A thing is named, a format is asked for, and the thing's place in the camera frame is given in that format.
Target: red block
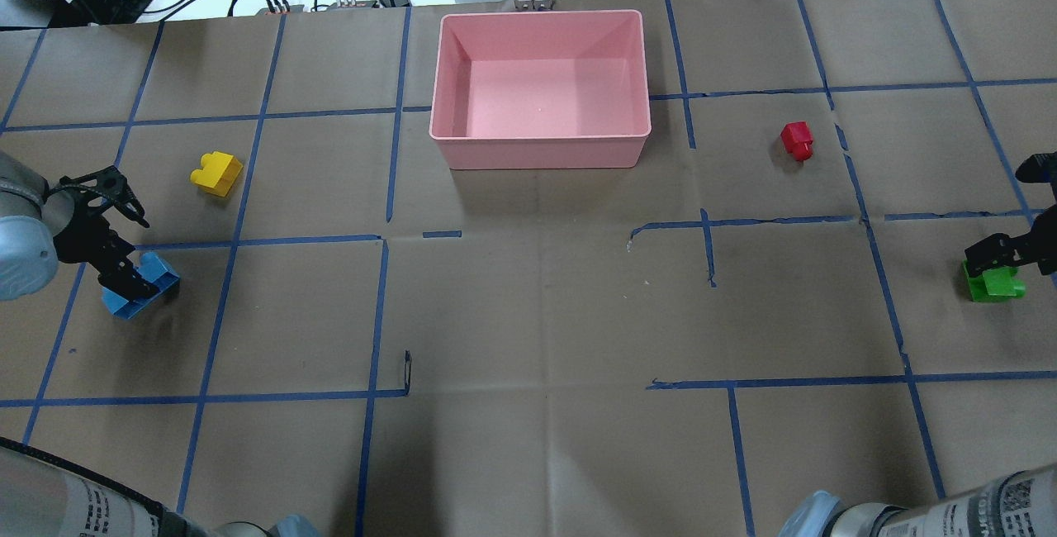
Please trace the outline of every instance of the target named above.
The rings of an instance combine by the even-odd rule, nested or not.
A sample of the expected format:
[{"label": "red block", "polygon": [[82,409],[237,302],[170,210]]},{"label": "red block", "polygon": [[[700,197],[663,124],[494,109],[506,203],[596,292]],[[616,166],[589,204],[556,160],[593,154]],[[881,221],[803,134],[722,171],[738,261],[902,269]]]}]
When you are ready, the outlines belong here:
[{"label": "red block", "polygon": [[782,145],[796,161],[808,161],[813,155],[811,128],[808,123],[789,123],[782,128]]}]

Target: green block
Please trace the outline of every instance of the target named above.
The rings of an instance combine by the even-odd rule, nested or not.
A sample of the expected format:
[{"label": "green block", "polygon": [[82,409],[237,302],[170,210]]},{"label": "green block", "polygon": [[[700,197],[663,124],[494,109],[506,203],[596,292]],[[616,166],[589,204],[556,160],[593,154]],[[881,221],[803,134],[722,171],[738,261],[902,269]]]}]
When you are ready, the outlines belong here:
[{"label": "green block", "polygon": [[1000,266],[983,271],[980,277],[969,277],[966,261],[962,261],[962,273],[969,283],[969,295],[975,302],[998,303],[1017,299],[1027,293],[1024,282],[1017,276],[1016,266]]}]

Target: pink bin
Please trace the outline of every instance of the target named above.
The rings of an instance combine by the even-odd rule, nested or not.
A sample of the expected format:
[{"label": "pink bin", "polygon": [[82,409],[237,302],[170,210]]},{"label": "pink bin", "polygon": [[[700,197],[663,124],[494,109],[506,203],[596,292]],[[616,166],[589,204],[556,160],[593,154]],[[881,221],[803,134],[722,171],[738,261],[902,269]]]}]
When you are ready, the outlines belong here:
[{"label": "pink bin", "polygon": [[632,167],[650,134],[642,14],[449,14],[429,133],[452,169]]}]

